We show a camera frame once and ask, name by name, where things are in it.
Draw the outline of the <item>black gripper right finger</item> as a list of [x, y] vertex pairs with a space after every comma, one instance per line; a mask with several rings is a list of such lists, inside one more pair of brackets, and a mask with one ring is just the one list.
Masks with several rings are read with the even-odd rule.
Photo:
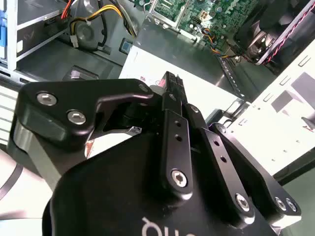
[[237, 139], [222, 124], [206, 125], [200, 110], [188, 103], [178, 76], [176, 94], [217, 182], [219, 199], [215, 205], [225, 221], [235, 228], [253, 224], [257, 214], [272, 228], [300, 221], [302, 211], [296, 201]]

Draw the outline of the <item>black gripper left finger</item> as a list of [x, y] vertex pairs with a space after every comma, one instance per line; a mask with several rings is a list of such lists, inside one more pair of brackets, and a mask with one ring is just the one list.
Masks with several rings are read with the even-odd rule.
[[140, 128], [140, 133], [103, 152], [87, 174], [114, 170], [123, 180], [139, 172], [132, 162], [152, 159], [152, 181], [168, 195], [192, 195], [189, 125], [183, 81], [166, 72], [162, 92], [137, 79], [41, 82], [18, 94], [11, 141], [25, 152], [50, 188], [82, 163], [86, 143], [108, 134]]

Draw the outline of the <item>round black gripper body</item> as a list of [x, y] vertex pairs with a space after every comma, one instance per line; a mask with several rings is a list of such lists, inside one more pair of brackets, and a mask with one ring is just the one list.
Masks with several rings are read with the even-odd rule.
[[159, 181], [156, 135], [132, 137], [67, 171], [42, 217], [45, 236], [272, 236], [263, 216], [229, 225], [211, 159], [191, 152], [193, 194], [172, 198]]

